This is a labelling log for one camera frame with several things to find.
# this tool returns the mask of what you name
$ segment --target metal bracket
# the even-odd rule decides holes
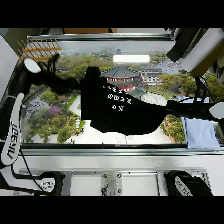
[[[103,172],[102,196],[120,196],[122,193],[122,175],[121,172]]]

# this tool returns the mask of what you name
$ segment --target building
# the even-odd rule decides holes
[[[148,85],[161,84],[160,75],[163,74],[160,68],[146,68],[138,71],[143,82]]]
[[[108,83],[117,86],[137,99],[146,94],[139,73],[130,71],[124,66],[117,66],[109,71],[102,72],[101,77],[106,77]]]

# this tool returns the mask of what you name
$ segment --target picture of pagoda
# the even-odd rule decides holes
[[[130,71],[125,66],[117,66],[109,71],[102,72],[101,77],[107,78],[107,82],[117,86],[131,96],[141,99],[146,94],[138,72]]]

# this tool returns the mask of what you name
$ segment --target light blue cloth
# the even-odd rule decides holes
[[[178,96],[177,100],[185,99],[185,96]],[[193,103],[194,99],[187,99],[182,103]],[[209,98],[205,98],[205,103],[209,103]],[[212,121],[201,119],[189,119],[181,117],[184,127],[184,134],[188,148],[220,148],[219,142],[215,137],[215,130]]]

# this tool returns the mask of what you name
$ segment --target glass surface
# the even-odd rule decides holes
[[[88,66],[97,66],[102,76],[118,65],[113,55],[149,55],[150,63],[132,63],[125,69],[136,74],[134,78],[114,79],[107,74],[109,83],[147,103],[165,106],[176,96],[193,96],[196,85],[180,61],[173,63],[166,53],[173,41],[61,41],[61,57],[57,75],[81,80]],[[224,100],[223,86],[216,76],[205,74],[211,93],[217,101]],[[80,91],[58,96],[45,86],[32,86],[22,110],[23,143],[62,144],[176,144],[186,143],[180,118],[168,115],[153,133],[125,136],[116,132],[101,133],[81,120]],[[216,137],[223,143],[220,128],[214,123]]]

